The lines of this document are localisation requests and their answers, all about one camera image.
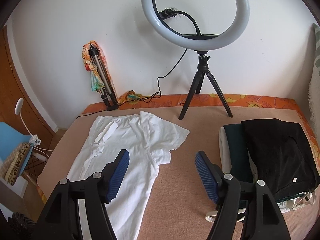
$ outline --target shirt sleeve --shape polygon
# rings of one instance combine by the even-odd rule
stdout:
[[[178,149],[190,131],[154,114],[148,115],[151,155],[158,165],[170,163],[170,151]]]

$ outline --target mattress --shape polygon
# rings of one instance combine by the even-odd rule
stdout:
[[[190,134],[179,149],[171,151],[171,163],[160,165],[138,239],[206,239],[212,223],[205,220],[205,214],[213,211],[215,204],[207,197],[194,160],[196,152],[203,150],[212,163],[221,166],[218,138],[220,127],[248,119],[278,118],[300,123],[310,139],[305,120],[297,110],[230,105],[233,118],[227,116],[222,106],[190,107],[181,121],[178,120],[181,107],[126,109],[79,117],[58,143],[37,183],[44,195],[49,197],[59,180],[68,174],[98,115],[121,116],[138,114],[140,111],[150,112],[190,130]],[[292,240],[302,240],[318,216],[319,197],[313,206],[284,214]],[[237,223],[233,239],[240,239],[241,230],[242,223]]]

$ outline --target blue chair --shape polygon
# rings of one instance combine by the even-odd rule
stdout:
[[[0,159],[2,162],[9,156],[10,153],[19,145],[19,143],[29,142],[31,135],[23,135],[13,129],[5,122],[0,122]],[[32,148],[28,152],[25,161],[23,162],[19,176],[22,174],[28,160],[31,156]]]

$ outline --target tripod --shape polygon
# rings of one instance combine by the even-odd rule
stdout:
[[[193,78],[187,99],[183,105],[182,111],[180,113],[179,116],[179,120],[182,120],[184,118],[184,115],[186,114],[188,107],[190,105],[190,102],[193,98],[193,95],[196,94],[200,94],[200,90],[202,87],[202,83],[203,83],[203,79],[204,79],[204,75],[206,74],[207,77],[209,78],[209,81],[211,82],[212,86],[214,87],[215,91],[217,92],[224,108],[226,109],[228,116],[229,117],[233,117],[230,107],[228,106],[228,103],[226,101],[226,99],[224,98],[222,91],[217,83],[217,81],[215,80],[214,76],[211,74],[211,72],[209,71],[209,66],[208,66],[208,60],[210,59],[210,57],[207,57],[205,54],[207,54],[207,51],[197,51],[199,55],[199,64],[198,64],[198,71],[195,75],[195,77]]]

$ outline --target dark green garment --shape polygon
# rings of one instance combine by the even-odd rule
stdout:
[[[228,124],[224,125],[223,128],[226,131],[230,150],[232,165],[230,174],[235,176],[239,181],[252,183],[253,176],[250,169],[248,149],[244,139],[242,124]]]

